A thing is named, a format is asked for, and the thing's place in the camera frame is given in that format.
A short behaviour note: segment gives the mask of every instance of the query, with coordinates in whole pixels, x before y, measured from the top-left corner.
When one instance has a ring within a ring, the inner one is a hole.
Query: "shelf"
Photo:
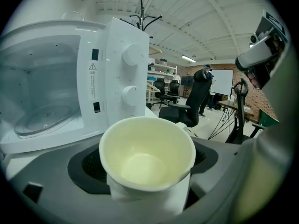
[[[170,69],[170,70],[176,70],[177,68],[175,67],[170,67],[167,65],[160,65],[160,64],[154,64],[154,67],[159,67],[159,68],[163,68],[163,69]]]
[[[148,74],[159,75],[159,76],[166,76],[166,77],[173,77],[172,74],[166,74],[158,71],[148,71]]]

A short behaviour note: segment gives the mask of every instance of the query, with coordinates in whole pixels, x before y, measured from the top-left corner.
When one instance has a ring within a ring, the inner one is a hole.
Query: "floor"
[[[181,99],[179,99],[178,104],[185,105],[186,100],[187,99],[185,99],[185,98],[181,98]],[[159,112],[160,112],[159,104],[153,105],[151,110],[157,116],[159,116]],[[213,130],[216,128],[219,120],[221,119],[221,117],[223,115],[223,111],[215,110],[215,109],[213,109],[213,110],[205,109],[204,110],[204,115],[205,115],[205,117],[199,117],[198,125],[196,125],[193,128],[189,128],[189,129],[192,132],[194,132],[199,138],[207,140],[209,138],[209,136],[211,135],[211,133],[213,132]],[[215,137],[211,138],[211,140],[218,141],[218,142],[225,142],[226,139],[228,138],[228,134],[232,131],[233,127],[234,127],[234,124],[232,123],[229,126],[229,130],[228,130],[228,128],[225,129],[224,131],[222,131],[221,133],[219,133]],[[252,126],[252,122],[251,121],[245,122],[244,132],[243,133],[247,136],[250,136],[253,130],[254,130],[254,127]]]

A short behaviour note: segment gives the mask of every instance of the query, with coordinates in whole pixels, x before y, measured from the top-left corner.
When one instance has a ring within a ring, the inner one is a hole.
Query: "gray surface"
[[[43,190],[38,205],[73,224],[130,223],[109,195],[91,195],[72,182],[67,173],[70,158],[98,143],[100,136],[80,144],[42,154],[21,170],[10,183],[21,193],[29,182]]]
[[[245,141],[225,174],[215,187],[168,224],[230,223],[233,199],[245,178],[252,157],[254,139]]]
[[[57,216],[63,221],[73,224],[130,223],[125,218],[126,215],[123,210],[111,199],[111,196],[86,193],[72,182],[67,173],[70,158],[78,152],[97,144],[99,140],[100,136],[93,137],[77,145],[42,154],[21,170],[10,182],[19,193],[24,190],[29,182],[41,184],[43,190],[37,202],[38,205],[35,205],[35,212],[51,214],[53,220]],[[194,140],[210,148],[216,147],[217,149],[218,146],[225,147],[227,145],[228,147],[234,147],[231,144],[222,144],[199,138],[194,138]],[[238,147],[243,147],[243,149],[237,155],[238,158],[234,160],[235,164],[232,164],[230,170],[221,178],[221,184],[216,185],[215,182],[210,182],[212,185],[210,187],[211,191],[194,205],[198,207],[195,209],[194,206],[188,208],[178,218],[173,219],[174,223],[187,223],[188,221],[200,223],[214,215],[214,212],[226,200],[228,193],[235,185],[237,175],[246,157],[247,146]],[[223,156],[221,152],[217,152],[220,157]],[[215,175],[215,171],[213,171],[215,167],[218,167],[217,163],[211,168],[212,176]],[[196,175],[206,174],[209,174],[209,170]],[[223,172],[217,171],[216,174],[221,176]]]

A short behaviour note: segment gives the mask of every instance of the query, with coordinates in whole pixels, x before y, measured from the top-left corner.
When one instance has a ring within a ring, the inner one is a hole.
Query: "microwave control knob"
[[[146,63],[144,54],[137,44],[129,45],[122,53],[122,58],[130,66]]]
[[[121,93],[121,99],[129,106],[136,106],[140,97],[140,88],[133,85],[125,87]]]

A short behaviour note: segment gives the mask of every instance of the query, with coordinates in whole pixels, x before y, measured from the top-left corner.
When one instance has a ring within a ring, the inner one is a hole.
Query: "black office chair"
[[[244,91],[240,91],[237,87],[238,85],[242,86],[244,85]],[[225,141],[226,143],[232,143],[232,144],[242,144],[243,141],[249,139],[250,137],[243,134],[243,128],[245,125],[245,117],[244,117],[244,103],[245,103],[245,97],[248,94],[248,85],[247,82],[241,78],[241,81],[234,85],[233,90],[235,90],[235,93],[237,95],[237,103],[238,103],[238,115],[235,116],[235,124],[233,131],[230,133],[228,139]]]
[[[159,109],[161,108],[162,104],[168,105],[165,101],[180,98],[179,96],[165,95],[165,82],[163,78],[157,78],[157,80],[154,82],[154,85],[160,90],[160,92],[155,92],[155,97],[160,99],[160,101],[153,103],[153,105],[160,104]]]
[[[212,80],[207,80],[204,69],[197,71],[194,76],[194,83],[186,105],[177,105],[169,102],[170,107],[163,107],[160,110],[159,118],[169,120],[173,123],[182,122],[188,127],[198,124],[198,110],[204,98],[210,91]]]
[[[179,95],[179,82],[177,80],[172,80],[169,84],[169,91],[167,92],[167,95],[169,96],[178,96]],[[172,101],[174,104],[177,103],[178,98],[171,98],[170,101]]]

